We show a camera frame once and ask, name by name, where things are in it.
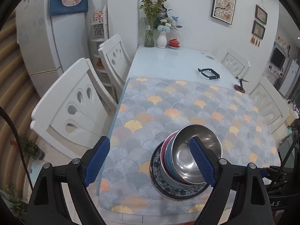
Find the blue steel bowl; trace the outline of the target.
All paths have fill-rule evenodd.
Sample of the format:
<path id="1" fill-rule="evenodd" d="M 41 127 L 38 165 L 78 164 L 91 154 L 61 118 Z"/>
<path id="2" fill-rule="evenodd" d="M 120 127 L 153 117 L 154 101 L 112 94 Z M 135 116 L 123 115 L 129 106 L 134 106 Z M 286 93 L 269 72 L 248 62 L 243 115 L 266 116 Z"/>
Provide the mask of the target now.
<path id="1" fill-rule="evenodd" d="M 190 152 L 189 141 L 198 137 L 206 148 L 211 149 L 217 157 L 223 154 L 222 145 L 217 136 L 207 127 L 191 124 L 181 128 L 172 139 L 170 157 L 173 168 L 181 179 L 181 183 L 196 185 L 204 182 L 204 178 Z"/>

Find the blue patterned plate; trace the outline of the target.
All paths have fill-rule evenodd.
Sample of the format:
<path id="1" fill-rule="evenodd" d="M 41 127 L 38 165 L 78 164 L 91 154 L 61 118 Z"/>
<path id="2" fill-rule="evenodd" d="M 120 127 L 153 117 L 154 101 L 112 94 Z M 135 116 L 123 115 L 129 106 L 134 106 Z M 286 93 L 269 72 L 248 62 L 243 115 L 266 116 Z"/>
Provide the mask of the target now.
<path id="1" fill-rule="evenodd" d="M 175 200 L 191 199 L 207 190 L 209 184 L 206 182 L 196 185 L 185 185 L 169 177 L 166 171 L 164 171 L 160 160 L 162 144 L 160 143 L 154 150 L 149 167 L 151 180 L 157 190 Z"/>

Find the red steel bowl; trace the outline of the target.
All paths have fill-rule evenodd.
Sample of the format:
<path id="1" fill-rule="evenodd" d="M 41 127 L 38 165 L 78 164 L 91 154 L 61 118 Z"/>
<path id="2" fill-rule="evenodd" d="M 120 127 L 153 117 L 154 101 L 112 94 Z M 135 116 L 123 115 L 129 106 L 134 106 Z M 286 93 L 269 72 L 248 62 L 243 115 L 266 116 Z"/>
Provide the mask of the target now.
<path id="1" fill-rule="evenodd" d="M 164 141 L 160 151 L 160 160 L 161 165 L 167 175 L 173 179 L 175 182 L 179 183 L 181 181 L 180 177 L 177 175 L 176 171 L 173 168 L 173 164 L 170 157 L 170 148 L 172 139 L 176 136 L 178 131 L 171 133 Z"/>

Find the white chair near left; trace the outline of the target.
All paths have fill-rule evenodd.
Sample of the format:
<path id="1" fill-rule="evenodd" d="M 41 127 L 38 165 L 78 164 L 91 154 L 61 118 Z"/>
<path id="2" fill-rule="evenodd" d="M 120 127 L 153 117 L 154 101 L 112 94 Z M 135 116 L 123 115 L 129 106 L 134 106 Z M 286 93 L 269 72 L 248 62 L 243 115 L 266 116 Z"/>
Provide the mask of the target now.
<path id="1" fill-rule="evenodd" d="M 108 135 L 117 103 L 89 59 L 77 60 L 35 106 L 31 129 L 70 159 Z"/>

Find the white chair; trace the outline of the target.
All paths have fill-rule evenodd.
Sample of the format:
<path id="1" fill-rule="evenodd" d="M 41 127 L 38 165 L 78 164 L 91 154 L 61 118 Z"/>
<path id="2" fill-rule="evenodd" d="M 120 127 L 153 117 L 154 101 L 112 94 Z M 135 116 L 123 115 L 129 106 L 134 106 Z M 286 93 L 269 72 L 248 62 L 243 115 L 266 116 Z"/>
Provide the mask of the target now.
<path id="1" fill-rule="evenodd" d="M 274 133 L 289 117 L 287 102 L 265 77 L 261 77 L 251 91 L 250 97 L 271 133 Z"/>
<path id="2" fill-rule="evenodd" d="M 248 60 L 232 49 L 228 49 L 227 54 L 222 60 L 222 65 L 234 76 L 243 78 L 251 65 Z"/>
<path id="3" fill-rule="evenodd" d="M 119 97 L 123 92 L 132 64 L 125 51 L 121 36 L 116 34 L 102 43 L 98 53 L 111 84 L 116 90 L 116 95 Z"/>
<path id="4" fill-rule="evenodd" d="M 70 159 L 108 135 L 117 103 L 89 59 L 77 60 L 35 106 L 31 129 Z"/>

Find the white chair near right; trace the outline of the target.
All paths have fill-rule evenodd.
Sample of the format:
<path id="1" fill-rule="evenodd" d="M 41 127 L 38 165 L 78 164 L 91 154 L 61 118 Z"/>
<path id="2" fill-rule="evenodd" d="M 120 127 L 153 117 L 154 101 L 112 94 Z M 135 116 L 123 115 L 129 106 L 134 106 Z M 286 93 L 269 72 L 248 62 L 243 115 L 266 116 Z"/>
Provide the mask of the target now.
<path id="1" fill-rule="evenodd" d="M 251 91 L 250 97 L 271 133 L 274 133 L 289 117 L 287 102 L 265 77 L 261 77 Z"/>

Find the scallop patterned placemat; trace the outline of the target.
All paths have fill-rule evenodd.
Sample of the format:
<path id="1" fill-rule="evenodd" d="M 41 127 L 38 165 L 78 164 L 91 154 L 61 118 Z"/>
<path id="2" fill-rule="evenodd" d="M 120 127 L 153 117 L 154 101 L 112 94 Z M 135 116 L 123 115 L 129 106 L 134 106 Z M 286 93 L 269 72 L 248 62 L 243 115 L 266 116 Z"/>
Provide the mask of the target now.
<path id="1" fill-rule="evenodd" d="M 149 166 L 156 147 L 171 133 L 204 125 L 220 140 L 232 164 L 280 165 L 276 144 L 252 99 L 232 88 L 157 78 L 132 78 L 109 133 L 99 207 L 134 215 L 171 216 L 199 212 L 211 188 L 176 201 L 157 190 Z"/>

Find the white chair far right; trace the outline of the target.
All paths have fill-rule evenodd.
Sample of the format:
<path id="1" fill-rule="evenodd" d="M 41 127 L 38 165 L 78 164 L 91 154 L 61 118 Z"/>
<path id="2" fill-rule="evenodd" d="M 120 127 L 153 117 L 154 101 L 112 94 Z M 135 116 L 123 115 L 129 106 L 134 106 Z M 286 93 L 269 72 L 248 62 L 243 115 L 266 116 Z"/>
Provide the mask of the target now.
<path id="1" fill-rule="evenodd" d="M 227 54 L 222 60 L 222 65 L 234 76 L 243 78 L 251 65 L 248 60 L 232 49 L 228 49 Z"/>

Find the white chair far left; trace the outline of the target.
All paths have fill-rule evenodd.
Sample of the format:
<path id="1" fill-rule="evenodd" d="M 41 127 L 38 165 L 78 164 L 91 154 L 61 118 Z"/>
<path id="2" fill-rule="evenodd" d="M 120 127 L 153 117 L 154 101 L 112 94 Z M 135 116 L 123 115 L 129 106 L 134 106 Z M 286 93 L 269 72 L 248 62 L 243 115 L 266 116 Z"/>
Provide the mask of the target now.
<path id="1" fill-rule="evenodd" d="M 119 97 L 123 92 L 132 64 L 125 51 L 121 36 L 116 34 L 102 43 L 98 53 L 111 84 L 116 90 L 116 95 Z"/>

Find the black microwave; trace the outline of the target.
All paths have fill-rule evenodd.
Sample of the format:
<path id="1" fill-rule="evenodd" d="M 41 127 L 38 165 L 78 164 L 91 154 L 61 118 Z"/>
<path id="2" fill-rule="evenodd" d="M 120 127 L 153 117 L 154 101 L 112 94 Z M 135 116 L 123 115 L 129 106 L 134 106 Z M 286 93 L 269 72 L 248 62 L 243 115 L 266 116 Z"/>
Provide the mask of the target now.
<path id="1" fill-rule="evenodd" d="M 286 56 L 277 47 L 275 47 L 271 55 L 270 62 L 277 68 L 281 69 L 284 65 L 285 59 Z"/>

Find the white refrigerator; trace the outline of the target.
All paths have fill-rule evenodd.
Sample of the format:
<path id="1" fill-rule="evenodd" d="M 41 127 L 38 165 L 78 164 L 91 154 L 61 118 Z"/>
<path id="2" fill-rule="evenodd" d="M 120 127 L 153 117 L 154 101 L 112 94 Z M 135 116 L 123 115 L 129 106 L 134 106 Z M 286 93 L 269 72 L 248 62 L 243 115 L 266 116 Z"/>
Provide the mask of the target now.
<path id="1" fill-rule="evenodd" d="M 22 0 L 16 8 L 17 42 L 39 96 L 78 59 L 89 57 L 86 12 L 49 15 L 49 0 Z"/>

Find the white flower vase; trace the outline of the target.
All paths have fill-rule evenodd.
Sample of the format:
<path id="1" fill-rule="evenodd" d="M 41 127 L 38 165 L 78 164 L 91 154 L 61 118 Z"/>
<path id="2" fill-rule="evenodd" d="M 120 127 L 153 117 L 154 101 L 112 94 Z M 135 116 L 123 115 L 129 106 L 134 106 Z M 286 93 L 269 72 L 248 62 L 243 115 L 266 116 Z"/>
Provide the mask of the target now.
<path id="1" fill-rule="evenodd" d="M 160 31 L 157 38 L 157 47 L 164 49 L 167 46 L 167 37 L 165 31 Z"/>

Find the white corner shelf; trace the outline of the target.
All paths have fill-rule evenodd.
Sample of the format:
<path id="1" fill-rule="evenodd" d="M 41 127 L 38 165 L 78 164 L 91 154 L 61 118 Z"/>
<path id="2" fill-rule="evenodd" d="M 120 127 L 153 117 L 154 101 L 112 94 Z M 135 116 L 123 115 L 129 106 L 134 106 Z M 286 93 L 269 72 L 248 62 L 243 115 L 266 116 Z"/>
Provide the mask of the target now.
<path id="1" fill-rule="evenodd" d="M 89 52 L 91 62 L 99 74 L 106 74 L 99 55 L 100 46 L 109 39 L 108 9 L 104 5 L 102 9 L 95 10 L 89 21 Z"/>

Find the small framed picture lower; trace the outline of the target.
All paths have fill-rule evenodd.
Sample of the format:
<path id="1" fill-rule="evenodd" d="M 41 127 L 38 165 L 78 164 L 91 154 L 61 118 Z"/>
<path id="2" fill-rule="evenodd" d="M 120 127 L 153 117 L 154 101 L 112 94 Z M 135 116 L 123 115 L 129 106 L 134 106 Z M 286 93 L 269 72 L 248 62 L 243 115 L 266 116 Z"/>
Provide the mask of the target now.
<path id="1" fill-rule="evenodd" d="M 264 37 L 266 28 L 258 23 L 257 21 L 254 21 L 253 27 L 252 27 L 252 34 L 260 38 L 261 40 Z"/>

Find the small framed picture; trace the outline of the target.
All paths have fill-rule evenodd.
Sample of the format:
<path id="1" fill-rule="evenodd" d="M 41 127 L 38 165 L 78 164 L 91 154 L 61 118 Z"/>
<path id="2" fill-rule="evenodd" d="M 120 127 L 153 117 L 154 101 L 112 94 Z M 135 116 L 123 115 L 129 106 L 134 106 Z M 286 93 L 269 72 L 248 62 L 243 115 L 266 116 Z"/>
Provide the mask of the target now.
<path id="1" fill-rule="evenodd" d="M 266 25 L 267 17 L 268 17 L 268 14 L 266 13 L 266 11 L 263 10 L 260 6 L 256 5 L 255 18 Z"/>
<path id="2" fill-rule="evenodd" d="M 257 21 L 254 21 L 253 27 L 252 27 L 252 34 L 260 38 L 261 40 L 264 37 L 266 28 L 258 23 Z"/>

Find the small framed picture upper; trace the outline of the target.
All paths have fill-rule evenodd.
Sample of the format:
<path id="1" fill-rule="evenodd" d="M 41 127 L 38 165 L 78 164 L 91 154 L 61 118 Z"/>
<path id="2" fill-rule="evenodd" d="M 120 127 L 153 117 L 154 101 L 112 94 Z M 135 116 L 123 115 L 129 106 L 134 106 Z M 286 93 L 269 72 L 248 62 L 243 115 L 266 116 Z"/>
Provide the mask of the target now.
<path id="1" fill-rule="evenodd" d="M 266 13 L 266 11 L 263 10 L 260 6 L 256 5 L 255 18 L 266 25 L 267 17 L 268 17 L 268 14 Z"/>

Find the glass vase with greenery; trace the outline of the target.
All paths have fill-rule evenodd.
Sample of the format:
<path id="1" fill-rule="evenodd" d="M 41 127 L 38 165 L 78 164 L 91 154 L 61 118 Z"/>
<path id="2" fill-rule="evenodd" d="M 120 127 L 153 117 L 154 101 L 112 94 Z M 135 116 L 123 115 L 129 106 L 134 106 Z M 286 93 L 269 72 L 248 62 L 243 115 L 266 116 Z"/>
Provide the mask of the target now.
<path id="1" fill-rule="evenodd" d="M 154 47 L 154 27 L 157 17 L 163 11 L 163 5 L 167 0 L 139 0 L 140 9 L 145 13 L 145 47 Z"/>

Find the large framed wall picture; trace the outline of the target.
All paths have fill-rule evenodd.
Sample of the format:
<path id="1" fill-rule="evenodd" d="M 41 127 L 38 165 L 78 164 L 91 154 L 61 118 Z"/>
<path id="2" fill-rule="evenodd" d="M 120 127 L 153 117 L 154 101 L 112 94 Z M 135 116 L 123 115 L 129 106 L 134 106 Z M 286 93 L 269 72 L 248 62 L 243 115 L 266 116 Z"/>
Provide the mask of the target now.
<path id="1" fill-rule="evenodd" d="M 232 25 L 236 0 L 213 0 L 211 17 Z"/>

